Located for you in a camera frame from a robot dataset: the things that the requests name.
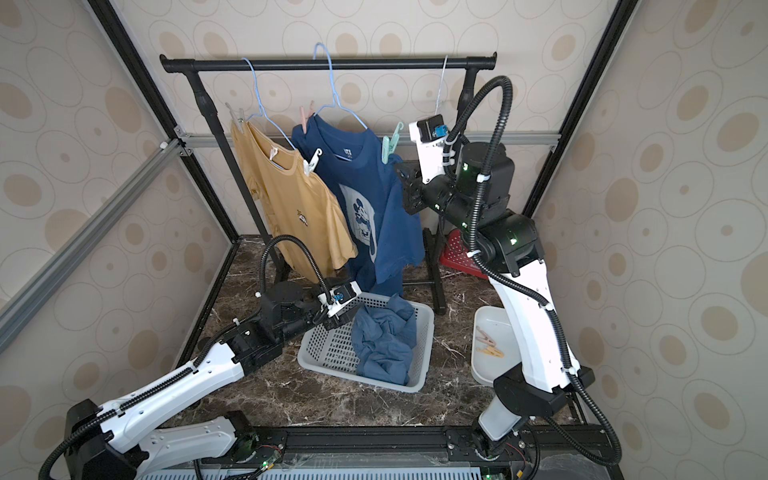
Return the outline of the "dark blue t-shirt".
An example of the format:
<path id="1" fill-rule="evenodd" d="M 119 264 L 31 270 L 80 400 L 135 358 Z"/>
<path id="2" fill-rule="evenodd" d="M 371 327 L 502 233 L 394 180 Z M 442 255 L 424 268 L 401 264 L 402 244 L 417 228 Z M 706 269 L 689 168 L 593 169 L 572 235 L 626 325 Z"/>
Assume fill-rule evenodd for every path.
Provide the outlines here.
<path id="1" fill-rule="evenodd" d="M 350 277 L 365 292 L 403 293 L 403 270 L 424 259 L 422 227 L 403 207 L 403 186 L 392 155 L 382 161 L 382 142 L 366 129 L 345 132 L 318 115 L 297 125 L 291 141 L 310 159 L 322 153 L 314 172 L 336 197 L 358 254 L 347 262 Z"/>

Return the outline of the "slate blue t-shirt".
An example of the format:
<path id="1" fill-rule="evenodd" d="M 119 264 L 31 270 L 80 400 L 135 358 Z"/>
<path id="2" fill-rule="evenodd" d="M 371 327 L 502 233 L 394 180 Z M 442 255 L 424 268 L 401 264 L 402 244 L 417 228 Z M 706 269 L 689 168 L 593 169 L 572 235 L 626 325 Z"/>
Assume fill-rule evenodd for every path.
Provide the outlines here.
<path id="1" fill-rule="evenodd" d="M 383 308 L 363 305 L 353 320 L 351 342 L 358 376 L 405 386 L 417 345 L 414 307 L 399 295 Z"/>

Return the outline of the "mint green clothespin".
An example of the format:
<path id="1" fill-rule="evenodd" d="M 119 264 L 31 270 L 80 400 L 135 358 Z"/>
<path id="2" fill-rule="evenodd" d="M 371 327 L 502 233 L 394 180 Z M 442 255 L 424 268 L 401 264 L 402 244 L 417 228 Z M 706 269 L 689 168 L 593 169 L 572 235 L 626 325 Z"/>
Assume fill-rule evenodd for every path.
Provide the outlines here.
<path id="1" fill-rule="evenodd" d="M 381 161 L 383 164 L 388 164 L 390 161 L 390 157 L 395 153 L 395 150 L 400 140 L 400 133 L 403 130 L 403 128 L 404 128 L 404 123 L 399 122 L 394 128 L 394 131 L 391 136 L 382 137 Z"/>

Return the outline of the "white wire hanger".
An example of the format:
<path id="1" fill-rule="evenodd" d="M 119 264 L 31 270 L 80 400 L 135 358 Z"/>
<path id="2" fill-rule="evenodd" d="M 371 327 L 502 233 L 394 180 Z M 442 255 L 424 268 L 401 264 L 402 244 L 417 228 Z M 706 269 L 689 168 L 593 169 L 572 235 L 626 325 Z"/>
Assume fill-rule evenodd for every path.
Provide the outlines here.
<path id="1" fill-rule="evenodd" d="M 445 78 L 445 72 L 447 69 L 447 61 L 448 61 L 448 55 L 444 56 L 442 67 L 440 71 L 440 77 L 438 81 L 438 90 L 435 98 L 435 106 L 434 106 L 434 115 L 437 115 L 440 110 L 441 106 L 441 99 L 442 99 L 442 92 L 443 92 L 443 86 L 444 86 L 444 78 Z"/>

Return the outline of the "salmon pink clothespin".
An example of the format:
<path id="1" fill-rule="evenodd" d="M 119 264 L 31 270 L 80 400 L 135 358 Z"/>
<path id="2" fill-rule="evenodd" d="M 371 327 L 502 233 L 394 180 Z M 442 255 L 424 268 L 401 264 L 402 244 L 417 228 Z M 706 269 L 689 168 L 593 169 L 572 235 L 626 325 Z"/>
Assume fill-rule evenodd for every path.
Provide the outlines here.
<path id="1" fill-rule="evenodd" d="M 308 121 L 315 114 L 314 101 L 311 101 L 308 107 L 300 106 L 299 114 L 300 126 L 303 133 L 306 134 L 308 131 Z"/>

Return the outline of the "yellow orange clothespin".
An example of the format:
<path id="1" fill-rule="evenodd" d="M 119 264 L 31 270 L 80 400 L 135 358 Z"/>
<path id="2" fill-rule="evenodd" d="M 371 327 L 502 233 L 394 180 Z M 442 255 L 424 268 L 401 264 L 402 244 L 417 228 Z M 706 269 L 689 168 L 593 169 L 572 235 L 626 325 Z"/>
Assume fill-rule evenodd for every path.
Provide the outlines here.
<path id="1" fill-rule="evenodd" d="M 481 354 L 485 354 L 485 355 L 489 355 L 489 356 L 495 357 L 495 358 L 504 358 L 505 357 L 505 354 L 502 351 L 498 350 L 496 347 L 493 347 L 493 346 L 485 346 L 483 348 L 478 348 L 476 350 L 476 352 L 477 353 L 481 353 Z"/>

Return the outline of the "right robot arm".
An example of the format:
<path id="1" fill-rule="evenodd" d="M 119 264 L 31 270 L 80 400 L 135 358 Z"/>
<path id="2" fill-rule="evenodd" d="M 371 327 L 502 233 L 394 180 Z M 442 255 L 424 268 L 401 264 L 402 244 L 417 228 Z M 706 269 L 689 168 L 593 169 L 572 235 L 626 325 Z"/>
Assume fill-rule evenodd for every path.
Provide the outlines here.
<path id="1" fill-rule="evenodd" d="M 514 163 L 501 143 L 514 99 L 509 77 L 489 80 L 459 114 L 454 127 L 437 142 L 441 173 L 425 180 L 420 167 L 396 168 L 403 184 L 403 206 L 410 214 L 430 209 L 463 235 L 466 256 L 496 290 L 500 312 L 509 322 L 520 359 L 493 381 L 494 398 L 473 426 L 478 454 L 499 456 L 505 440 L 533 417 L 544 419 L 579 454 L 604 467 L 620 463 L 623 452 L 607 416 L 589 395 L 595 380 L 572 352 L 549 289 L 545 252 L 532 219 L 514 213 L 501 199 Z M 607 437 L 608 457 L 589 450 L 555 414 L 577 394 Z"/>

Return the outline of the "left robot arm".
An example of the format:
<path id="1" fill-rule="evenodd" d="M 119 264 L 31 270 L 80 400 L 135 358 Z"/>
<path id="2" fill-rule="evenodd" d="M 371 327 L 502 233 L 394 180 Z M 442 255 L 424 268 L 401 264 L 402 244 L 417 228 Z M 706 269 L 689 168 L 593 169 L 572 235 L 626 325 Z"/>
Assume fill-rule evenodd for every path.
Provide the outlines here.
<path id="1" fill-rule="evenodd" d="M 278 358 L 286 343 L 316 326 L 339 327 L 351 321 L 360 289 L 353 281 L 322 275 L 309 248 L 283 234 L 269 241 L 261 256 L 288 242 L 303 253 L 318 283 L 306 289 L 293 281 L 264 285 L 260 307 L 244 320 L 220 330 L 200 353 L 152 383 L 101 405 L 84 400 L 71 407 L 63 440 L 42 463 L 38 476 L 49 479 L 64 459 L 73 479 L 134 479 L 146 472 L 152 454 L 141 448 L 158 426 L 229 384 Z"/>

